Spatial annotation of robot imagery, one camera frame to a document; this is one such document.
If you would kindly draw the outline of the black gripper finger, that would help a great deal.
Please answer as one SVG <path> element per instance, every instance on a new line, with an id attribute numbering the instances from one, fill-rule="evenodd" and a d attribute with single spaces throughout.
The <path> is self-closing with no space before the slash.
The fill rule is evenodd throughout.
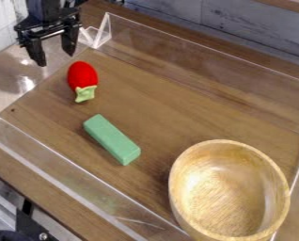
<path id="1" fill-rule="evenodd" d="M 46 53 L 43 50 L 42 40 L 41 39 L 29 40 L 26 48 L 31 59 L 37 62 L 37 64 L 41 67 L 46 67 L 47 59 L 46 59 Z"/>
<path id="2" fill-rule="evenodd" d="M 75 54 L 77 42 L 78 42 L 79 28 L 69 28 L 62 33 L 62 48 L 63 51 L 73 56 Z"/>

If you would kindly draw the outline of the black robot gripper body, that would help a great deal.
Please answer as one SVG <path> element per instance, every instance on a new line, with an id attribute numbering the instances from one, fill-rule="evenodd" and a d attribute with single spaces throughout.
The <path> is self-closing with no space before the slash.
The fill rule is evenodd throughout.
<path id="1" fill-rule="evenodd" d="M 81 0 L 26 0 L 29 17 L 14 27 L 22 47 L 81 27 Z"/>

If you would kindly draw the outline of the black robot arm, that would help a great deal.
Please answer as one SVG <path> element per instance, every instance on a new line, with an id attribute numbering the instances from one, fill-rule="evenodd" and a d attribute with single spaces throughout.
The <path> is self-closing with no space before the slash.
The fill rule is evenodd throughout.
<path id="1" fill-rule="evenodd" d="M 29 17 L 14 27 L 19 45 L 41 67 L 47 66 L 42 41 L 61 36 L 62 49 L 73 56 L 77 49 L 81 5 L 89 0 L 27 0 Z"/>

